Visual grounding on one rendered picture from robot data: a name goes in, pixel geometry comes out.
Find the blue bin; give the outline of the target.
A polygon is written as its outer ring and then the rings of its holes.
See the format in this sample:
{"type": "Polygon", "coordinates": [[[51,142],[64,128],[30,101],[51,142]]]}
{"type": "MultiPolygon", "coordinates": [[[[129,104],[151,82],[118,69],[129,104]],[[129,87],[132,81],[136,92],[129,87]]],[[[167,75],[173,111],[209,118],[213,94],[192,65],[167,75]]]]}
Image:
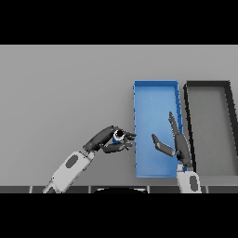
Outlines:
{"type": "Polygon", "coordinates": [[[136,177],[141,179],[177,177],[177,157],[170,157],[155,149],[152,134],[174,148],[174,138],[168,121],[172,112],[178,130],[183,131],[177,80],[135,80],[134,133],[136,177]]]}

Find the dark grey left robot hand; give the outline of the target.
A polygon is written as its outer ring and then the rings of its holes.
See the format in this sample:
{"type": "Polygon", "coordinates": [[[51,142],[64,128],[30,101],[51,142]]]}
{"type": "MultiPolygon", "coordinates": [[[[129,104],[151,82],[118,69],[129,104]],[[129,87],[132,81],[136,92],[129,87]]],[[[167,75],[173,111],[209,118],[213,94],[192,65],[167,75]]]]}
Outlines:
{"type": "Polygon", "coordinates": [[[106,128],[102,129],[98,134],[96,134],[89,142],[87,142],[83,146],[83,149],[86,152],[98,152],[99,150],[103,150],[105,153],[121,152],[124,149],[129,150],[129,148],[133,146],[133,144],[129,143],[129,141],[134,140],[135,136],[136,134],[125,131],[124,129],[118,126],[107,126],[106,128]],[[124,140],[122,143],[113,144],[113,133],[119,129],[124,131],[124,140]]]}

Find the dark grey bin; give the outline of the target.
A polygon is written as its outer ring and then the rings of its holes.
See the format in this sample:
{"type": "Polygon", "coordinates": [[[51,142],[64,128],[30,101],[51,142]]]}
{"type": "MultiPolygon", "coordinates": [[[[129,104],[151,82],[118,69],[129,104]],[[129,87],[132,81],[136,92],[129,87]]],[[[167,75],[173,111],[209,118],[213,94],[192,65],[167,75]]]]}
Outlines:
{"type": "Polygon", "coordinates": [[[194,168],[200,176],[238,176],[238,120],[230,81],[183,87],[194,168]]]}

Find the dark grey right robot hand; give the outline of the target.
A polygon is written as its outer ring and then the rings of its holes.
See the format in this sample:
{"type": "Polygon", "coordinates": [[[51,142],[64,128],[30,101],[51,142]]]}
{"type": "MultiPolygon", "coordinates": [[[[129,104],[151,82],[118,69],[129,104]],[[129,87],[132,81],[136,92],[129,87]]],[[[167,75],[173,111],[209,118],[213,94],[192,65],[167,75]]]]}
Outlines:
{"type": "Polygon", "coordinates": [[[175,117],[172,112],[169,113],[168,121],[171,125],[171,130],[174,137],[175,148],[160,141],[155,134],[152,134],[152,141],[157,151],[162,152],[170,157],[177,156],[177,159],[182,162],[184,167],[193,168],[192,156],[188,146],[188,142],[182,132],[179,131],[175,117]]]}

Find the blue pipe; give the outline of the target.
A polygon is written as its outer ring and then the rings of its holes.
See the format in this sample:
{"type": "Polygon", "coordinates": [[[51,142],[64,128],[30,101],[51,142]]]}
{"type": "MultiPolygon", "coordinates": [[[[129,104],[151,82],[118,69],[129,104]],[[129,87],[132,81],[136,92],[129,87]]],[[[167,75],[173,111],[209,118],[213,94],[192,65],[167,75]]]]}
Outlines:
{"type": "Polygon", "coordinates": [[[125,134],[124,134],[124,131],[119,129],[119,130],[116,130],[114,133],[113,133],[113,136],[112,136],[112,143],[113,144],[119,144],[119,143],[122,143],[123,140],[124,140],[124,137],[125,137],[125,134]]]}

